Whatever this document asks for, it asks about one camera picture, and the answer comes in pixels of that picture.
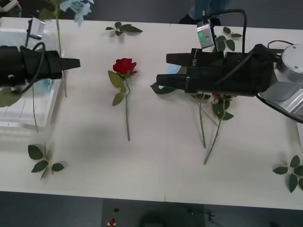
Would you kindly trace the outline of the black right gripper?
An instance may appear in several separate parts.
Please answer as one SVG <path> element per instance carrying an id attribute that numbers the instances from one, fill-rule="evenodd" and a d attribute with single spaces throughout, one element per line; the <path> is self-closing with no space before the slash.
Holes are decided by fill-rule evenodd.
<path id="1" fill-rule="evenodd" d="M 215 83 L 223 76 L 223 52 L 204 52 L 192 49 L 190 53 L 168 53 L 166 63 L 187 67 L 186 74 L 159 74 L 156 85 L 184 90 L 187 93 L 218 92 Z"/>

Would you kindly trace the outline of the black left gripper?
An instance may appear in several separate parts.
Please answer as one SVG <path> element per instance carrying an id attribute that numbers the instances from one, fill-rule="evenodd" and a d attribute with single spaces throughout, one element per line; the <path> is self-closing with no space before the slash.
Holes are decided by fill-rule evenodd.
<path id="1" fill-rule="evenodd" d="M 24 61 L 25 79 L 29 82 L 34 78 L 34 75 L 37 72 L 42 54 L 40 52 L 36 52 L 25 47 L 21 47 L 20 52 Z M 37 81 L 42 79 L 61 79 L 62 71 L 76 69 L 79 67 L 79 59 L 60 59 L 60 56 L 57 51 L 45 51 L 45 56 L 40 71 L 38 73 Z"/>

